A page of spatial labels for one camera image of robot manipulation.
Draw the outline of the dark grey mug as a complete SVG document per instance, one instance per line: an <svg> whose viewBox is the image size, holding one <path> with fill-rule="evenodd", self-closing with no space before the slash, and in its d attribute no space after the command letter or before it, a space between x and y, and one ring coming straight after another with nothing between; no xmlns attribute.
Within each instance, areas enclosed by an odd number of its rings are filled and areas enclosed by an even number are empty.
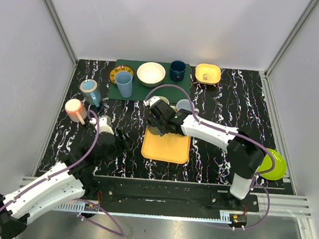
<svg viewBox="0 0 319 239"><path fill-rule="evenodd" d="M153 134L153 135L159 135L159 136L161 136L161 131L160 131L158 128L154 127L154 126L148 125L148 130L149 130L149 132L150 132L151 134Z"/></svg>

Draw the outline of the pink mug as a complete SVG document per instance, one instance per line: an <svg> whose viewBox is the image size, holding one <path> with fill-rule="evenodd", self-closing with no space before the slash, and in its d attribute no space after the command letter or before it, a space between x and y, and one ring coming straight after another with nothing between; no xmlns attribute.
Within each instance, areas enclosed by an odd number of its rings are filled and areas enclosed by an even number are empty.
<svg viewBox="0 0 319 239"><path fill-rule="evenodd" d="M66 114L72 120L72 122L77 122L85 125L85 119L87 116L86 108L79 99L70 99L64 105Z"/></svg>

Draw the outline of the blue butterfly mug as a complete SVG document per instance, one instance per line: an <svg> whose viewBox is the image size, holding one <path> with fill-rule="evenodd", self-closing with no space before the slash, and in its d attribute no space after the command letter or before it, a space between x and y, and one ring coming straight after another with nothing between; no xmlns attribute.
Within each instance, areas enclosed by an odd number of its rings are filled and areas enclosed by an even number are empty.
<svg viewBox="0 0 319 239"><path fill-rule="evenodd" d="M80 91L91 105L94 105L95 107L100 106L101 93L97 81L94 79L84 80L80 84Z"/></svg>

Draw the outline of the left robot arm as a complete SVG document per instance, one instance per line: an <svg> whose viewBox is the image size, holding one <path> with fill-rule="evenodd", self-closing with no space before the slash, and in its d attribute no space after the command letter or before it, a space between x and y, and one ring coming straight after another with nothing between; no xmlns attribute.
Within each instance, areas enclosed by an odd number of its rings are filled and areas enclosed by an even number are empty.
<svg viewBox="0 0 319 239"><path fill-rule="evenodd" d="M132 145L132 139L121 129L102 130L93 143L82 142L30 184L0 194L0 238L18 236L34 220L65 202L101 198L93 169L99 162L129 151Z"/></svg>

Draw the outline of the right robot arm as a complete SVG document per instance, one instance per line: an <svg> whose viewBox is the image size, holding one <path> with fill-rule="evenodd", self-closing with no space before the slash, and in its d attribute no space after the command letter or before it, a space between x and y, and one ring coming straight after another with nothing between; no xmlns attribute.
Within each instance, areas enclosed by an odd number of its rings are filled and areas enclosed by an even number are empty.
<svg viewBox="0 0 319 239"><path fill-rule="evenodd" d="M158 135L179 134L208 142L224 150L233 170L233 180L227 196L228 206L240 210L247 204L247 194L251 189L258 167L265 154L246 133L238 128L226 127L207 121L187 110L174 111L159 97L144 101L150 115L147 119Z"/></svg>

